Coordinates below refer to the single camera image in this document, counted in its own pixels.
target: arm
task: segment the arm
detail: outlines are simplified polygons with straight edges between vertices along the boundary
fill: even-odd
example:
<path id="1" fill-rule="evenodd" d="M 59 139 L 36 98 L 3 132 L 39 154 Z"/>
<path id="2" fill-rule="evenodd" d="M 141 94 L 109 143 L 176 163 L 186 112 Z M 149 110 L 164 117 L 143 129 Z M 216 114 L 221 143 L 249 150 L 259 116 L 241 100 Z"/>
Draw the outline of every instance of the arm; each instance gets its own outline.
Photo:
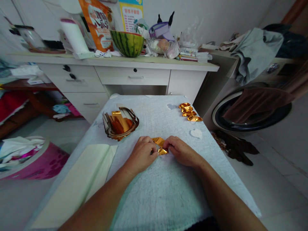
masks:
<path id="1" fill-rule="evenodd" d="M 266 230 L 260 220 L 229 188 L 211 165 L 178 137 L 164 143 L 183 165 L 194 168 L 200 177 L 206 198 L 222 230 Z"/>
<path id="2" fill-rule="evenodd" d="M 158 154 L 150 137 L 140 137 L 125 164 L 59 230 L 109 230 L 126 188 L 138 173 L 153 163 Z"/>

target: glass jar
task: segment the glass jar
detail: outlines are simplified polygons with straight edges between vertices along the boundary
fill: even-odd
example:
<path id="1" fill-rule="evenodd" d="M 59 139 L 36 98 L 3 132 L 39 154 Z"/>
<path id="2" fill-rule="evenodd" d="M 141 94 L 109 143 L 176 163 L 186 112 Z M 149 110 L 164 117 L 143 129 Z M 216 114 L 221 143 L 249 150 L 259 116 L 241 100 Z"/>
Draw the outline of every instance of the glass jar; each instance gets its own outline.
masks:
<path id="1" fill-rule="evenodd" d="M 44 44 L 42 38 L 35 32 L 33 27 L 23 25 L 15 25 L 15 27 L 32 49 L 49 50 L 49 48 Z"/>

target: gold paper ingot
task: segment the gold paper ingot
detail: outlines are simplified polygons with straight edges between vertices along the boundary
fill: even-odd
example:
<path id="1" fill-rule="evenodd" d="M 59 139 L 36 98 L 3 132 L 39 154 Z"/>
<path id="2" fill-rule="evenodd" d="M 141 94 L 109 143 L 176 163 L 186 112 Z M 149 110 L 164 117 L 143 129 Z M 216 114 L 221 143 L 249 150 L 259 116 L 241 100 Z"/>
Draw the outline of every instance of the gold paper ingot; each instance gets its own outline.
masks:
<path id="1" fill-rule="evenodd" d="M 190 103 L 182 103 L 179 105 L 179 108 L 190 106 Z"/>
<path id="2" fill-rule="evenodd" d="M 192 111 L 193 108 L 191 106 L 187 106 L 187 107 L 183 107 L 182 108 L 182 112 L 188 112 L 188 111 Z"/>
<path id="3" fill-rule="evenodd" d="M 168 153 L 168 152 L 167 152 L 165 149 L 163 149 L 163 148 L 160 148 L 160 149 L 158 150 L 158 152 L 159 152 L 159 156 Z"/>
<path id="4" fill-rule="evenodd" d="M 156 143 L 159 147 L 163 147 L 164 146 L 164 142 L 165 140 L 161 137 L 156 137 L 156 138 L 152 138 L 152 140 L 154 141 L 154 143 Z"/>
<path id="5" fill-rule="evenodd" d="M 152 138 L 152 140 L 154 141 L 154 143 L 156 143 L 156 144 L 160 147 L 160 149 L 158 150 L 159 156 L 168 153 L 168 151 L 166 151 L 165 149 L 163 149 L 164 142 L 165 142 L 165 140 L 164 140 L 163 138 L 161 138 L 161 137 L 155 137 L 155 138 Z"/>
<path id="6" fill-rule="evenodd" d="M 188 117 L 187 120 L 192 121 L 192 122 L 197 122 L 197 121 L 202 121 L 203 119 L 199 116 L 192 115 L 192 116 Z"/>
<path id="7" fill-rule="evenodd" d="M 196 116 L 197 115 L 197 113 L 195 112 L 195 111 L 188 111 L 188 112 L 184 112 L 183 114 L 182 114 L 182 116 Z"/>

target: white container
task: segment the white container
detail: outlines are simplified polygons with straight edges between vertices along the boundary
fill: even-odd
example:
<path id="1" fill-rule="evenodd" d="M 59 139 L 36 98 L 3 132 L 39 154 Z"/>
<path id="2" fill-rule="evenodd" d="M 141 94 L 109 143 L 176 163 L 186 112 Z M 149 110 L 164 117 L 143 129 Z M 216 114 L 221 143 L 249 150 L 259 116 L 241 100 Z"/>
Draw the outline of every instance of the white container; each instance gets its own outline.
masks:
<path id="1" fill-rule="evenodd" d="M 74 53 L 89 53 L 89 49 L 77 23 L 68 18 L 62 18 L 60 23 L 68 41 L 74 49 Z"/>
<path id="2" fill-rule="evenodd" d="M 33 27 L 23 25 L 15 25 L 15 27 L 31 48 L 38 50 L 49 50 L 42 38 L 34 31 Z"/>
<path id="3" fill-rule="evenodd" d="M 51 83 L 51 80 L 47 77 L 47 75 L 46 75 L 43 71 L 41 71 L 41 70 L 37 71 L 37 72 L 36 72 L 36 75 L 37 75 L 38 78 L 39 78 L 40 80 L 42 80 L 44 83 Z"/>

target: hand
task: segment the hand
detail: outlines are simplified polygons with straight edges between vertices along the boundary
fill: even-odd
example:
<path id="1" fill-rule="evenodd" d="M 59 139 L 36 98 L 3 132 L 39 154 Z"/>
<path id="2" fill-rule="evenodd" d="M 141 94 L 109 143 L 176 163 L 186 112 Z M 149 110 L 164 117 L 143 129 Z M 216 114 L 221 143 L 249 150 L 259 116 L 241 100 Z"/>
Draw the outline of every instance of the hand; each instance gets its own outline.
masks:
<path id="1" fill-rule="evenodd" d="M 158 157 L 156 144 L 149 136 L 141 136 L 137 141 L 133 152 L 124 164 L 124 167 L 132 174 L 137 175 L 147 169 Z"/>
<path id="2" fill-rule="evenodd" d="M 170 136 L 165 140 L 163 149 L 167 148 L 182 165 L 197 167 L 204 161 L 202 156 L 177 136 Z"/>

